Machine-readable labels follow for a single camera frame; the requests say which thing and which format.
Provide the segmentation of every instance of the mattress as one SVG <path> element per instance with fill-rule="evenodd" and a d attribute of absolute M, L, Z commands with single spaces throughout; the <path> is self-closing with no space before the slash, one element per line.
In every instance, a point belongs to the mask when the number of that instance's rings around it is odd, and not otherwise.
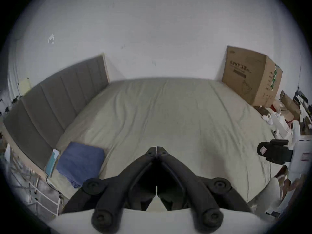
<path fill-rule="evenodd" d="M 143 79 L 111 83 L 84 108 L 57 143 L 101 147 L 99 178 L 117 176 L 152 146 L 162 146 L 197 176 L 228 179 L 248 202 L 280 165 L 257 154 L 274 136 L 260 114 L 218 81 Z M 53 171 L 49 181 L 71 198 L 74 189 Z"/>

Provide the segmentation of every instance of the blue folded towel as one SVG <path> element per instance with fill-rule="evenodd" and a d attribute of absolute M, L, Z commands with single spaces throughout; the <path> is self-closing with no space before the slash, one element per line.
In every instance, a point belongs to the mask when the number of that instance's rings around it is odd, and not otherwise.
<path fill-rule="evenodd" d="M 99 176 L 104 159 L 102 148 L 71 142 L 61 155 L 56 169 L 74 188 L 78 188 L 87 179 Z"/>

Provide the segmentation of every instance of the cardboard box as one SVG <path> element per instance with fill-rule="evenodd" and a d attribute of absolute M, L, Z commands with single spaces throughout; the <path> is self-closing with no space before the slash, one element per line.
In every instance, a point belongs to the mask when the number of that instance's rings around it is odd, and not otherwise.
<path fill-rule="evenodd" d="M 251 106 L 270 107 L 283 71 L 268 56 L 228 46 L 222 82 Z"/>

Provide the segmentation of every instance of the green label on box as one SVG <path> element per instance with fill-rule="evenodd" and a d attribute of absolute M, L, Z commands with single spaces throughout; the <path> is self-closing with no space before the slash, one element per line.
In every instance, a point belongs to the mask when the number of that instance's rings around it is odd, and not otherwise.
<path fill-rule="evenodd" d="M 275 84 L 275 80 L 276 80 L 276 74 L 277 74 L 277 68 L 278 68 L 278 66 L 275 64 L 273 79 L 272 79 L 271 86 L 270 86 L 271 91 L 273 91 L 273 88 L 274 88 L 274 84 Z"/>

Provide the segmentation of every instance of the headboard panel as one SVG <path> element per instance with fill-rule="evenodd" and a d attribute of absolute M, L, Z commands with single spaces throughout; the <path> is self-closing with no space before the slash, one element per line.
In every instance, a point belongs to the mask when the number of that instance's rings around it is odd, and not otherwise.
<path fill-rule="evenodd" d="M 44 170 L 66 128 L 108 83 L 104 55 L 72 65 L 27 92 L 4 126 L 26 157 Z"/>
<path fill-rule="evenodd" d="M 54 147 L 64 133 L 64 129 L 53 113 L 41 85 L 32 88 L 21 98 L 21 101 L 38 133 L 50 147 Z"/>

